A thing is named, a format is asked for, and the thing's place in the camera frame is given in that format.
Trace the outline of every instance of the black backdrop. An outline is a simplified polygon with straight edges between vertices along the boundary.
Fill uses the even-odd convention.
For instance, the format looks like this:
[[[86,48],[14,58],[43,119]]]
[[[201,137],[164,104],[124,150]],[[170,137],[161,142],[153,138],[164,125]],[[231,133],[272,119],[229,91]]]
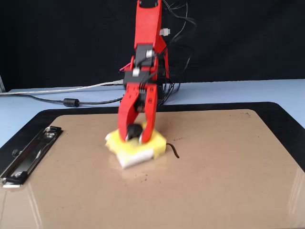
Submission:
[[[80,86],[121,79],[133,51],[136,0],[0,1],[0,76],[6,89]],[[182,82],[305,76],[304,0],[192,0],[194,48]],[[185,8],[176,11],[185,14]],[[183,21],[163,12],[162,27]],[[189,49],[169,49],[179,72]]]

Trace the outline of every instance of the white table surface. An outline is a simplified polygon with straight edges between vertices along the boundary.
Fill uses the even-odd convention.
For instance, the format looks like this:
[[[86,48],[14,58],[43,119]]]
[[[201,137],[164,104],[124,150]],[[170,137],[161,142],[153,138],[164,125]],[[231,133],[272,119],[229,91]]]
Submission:
[[[20,89],[12,91],[53,90]],[[76,98],[81,102],[99,102],[122,97],[123,86],[103,86],[85,91],[57,94],[35,94],[53,100]],[[213,83],[183,83],[178,93],[166,102],[171,104],[214,104],[241,102],[274,102],[284,108],[299,124],[305,127],[305,79],[237,81]],[[86,107],[118,106],[119,102]],[[62,104],[50,104],[23,97],[0,97],[0,147],[3,146],[38,112],[48,109],[65,109]]]

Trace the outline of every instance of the yellow sponge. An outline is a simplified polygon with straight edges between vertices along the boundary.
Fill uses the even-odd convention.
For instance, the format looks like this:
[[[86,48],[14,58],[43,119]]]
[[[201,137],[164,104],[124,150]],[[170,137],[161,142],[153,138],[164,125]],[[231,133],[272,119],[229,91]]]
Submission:
[[[147,143],[139,143],[137,138],[124,142],[119,136],[119,131],[115,130],[106,136],[106,146],[116,154],[122,168],[127,168],[164,154],[166,139],[154,130]]]

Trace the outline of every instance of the clipboard clip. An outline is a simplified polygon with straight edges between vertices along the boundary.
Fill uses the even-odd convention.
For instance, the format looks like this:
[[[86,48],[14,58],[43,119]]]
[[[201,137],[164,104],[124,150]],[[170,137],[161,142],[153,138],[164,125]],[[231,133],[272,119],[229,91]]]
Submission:
[[[60,127],[49,126],[42,129],[22,151],[13,150],[15,159],[0,176],[2,187],[21,187],[61,133]]]

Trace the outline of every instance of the red robot arm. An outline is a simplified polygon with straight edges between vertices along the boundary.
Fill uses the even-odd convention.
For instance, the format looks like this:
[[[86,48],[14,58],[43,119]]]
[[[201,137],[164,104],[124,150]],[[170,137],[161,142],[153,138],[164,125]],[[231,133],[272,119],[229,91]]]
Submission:
[[[158,74],[168,78],[168,57],[166,44],[160,36],[161,0],[138,0],[135,22],[135,56],[124,68],[124,86],[126,93],[119,106],[118,129],[120,137],[126,141],[139,137],[141,142],[151,138],[157,106]],[[146,127],[143,130],[130,128],[139,112],[145,112]]]

